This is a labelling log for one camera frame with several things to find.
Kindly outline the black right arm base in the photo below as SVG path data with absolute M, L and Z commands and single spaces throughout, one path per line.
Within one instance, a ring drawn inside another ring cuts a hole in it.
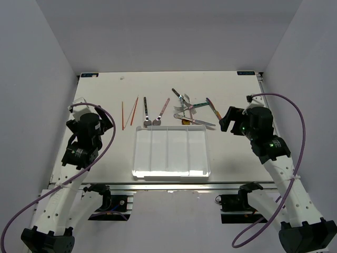
M 266 223 L 266 219 L 248 204 L 247 194 L 263 187 L 251 182 L 239 187 L 236 194 L 221 194 L 215 198 L 215 203 L 221 206 L 222 224 Z

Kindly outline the rainbow iridescent knife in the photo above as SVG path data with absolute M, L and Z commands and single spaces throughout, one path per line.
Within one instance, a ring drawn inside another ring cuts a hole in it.
M 212 101 L 209 98 L 206 98 L 206 101 L 209 103 L 209 106 L 211 107 L 212 111 L 214 112 L 214 114 L 216 115 L 216 117 L 218 118 L 218 120 L 221 120 L 222 117 L 220 115 L 220 113 L 216 110 L 214 104 L 212 103 Z

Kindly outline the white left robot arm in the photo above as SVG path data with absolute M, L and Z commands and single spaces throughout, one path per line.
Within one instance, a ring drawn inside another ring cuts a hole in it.
M 32 228 L 26 228 L 21 240 L 31 252 L 71 252 L 75 233 L 94 211 L 111 205 L 108 186 L 94 183 L 84 188 L 85 196 L 72 205 L 82 182 L 93 165 L 106 153 L 102 135 L 115 127 L 112 117 L 100 106 L 91 112 L 88 103 L 79 110 L 70 106 L 73 119 L 66 126 L 72 132 L 62 157 L 58 181 L 46 196 L 49 198 Z

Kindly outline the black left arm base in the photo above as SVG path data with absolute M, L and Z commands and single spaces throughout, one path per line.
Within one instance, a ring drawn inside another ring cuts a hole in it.
M 110 187 L 105 184 L 89 184 L 83 192 L 96 192 L 101 204 L 89 220 L 96 221 L 128 221 L 132 211 L 133 196 L 112 194 Z

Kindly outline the ornate silver knife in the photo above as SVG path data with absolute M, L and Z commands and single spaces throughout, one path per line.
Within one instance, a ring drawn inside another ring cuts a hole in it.
M 209 122 L 201 121 L 201 120 L 197 120 L 197 119 L 187 118 L 187 117 L 184 117 L 183 115 L 180 115 L 180 114 L 174 114 L 173 116 L 176 119 L 187 120 L 187 121 L 190 121 L 190 122 L 193 122 L 193 123 L 196 123 L 196 124 L 201 124 L 201 125 L 210 126 L 210 127 L 215 127 L 216 126 L 213 123 L 209 123 Z

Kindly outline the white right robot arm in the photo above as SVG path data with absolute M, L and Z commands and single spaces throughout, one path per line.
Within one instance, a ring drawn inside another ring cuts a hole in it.
M 286 252 L 312 252 L 326 248 L 336 235 L 336 224 L 327 221 L 314 206 L 300 177 L 295 172 L 291 152 L 285 141 L 274 134 L 272 112 L 265 107 L 229 107 L 219 121 L 221 131 L 245 136 L 253 153 L 272 177 L 281 202 L 270 198 L 262 186 L 248 183 L 240 187 L 238 205 L 256 209 L 279 234 Z

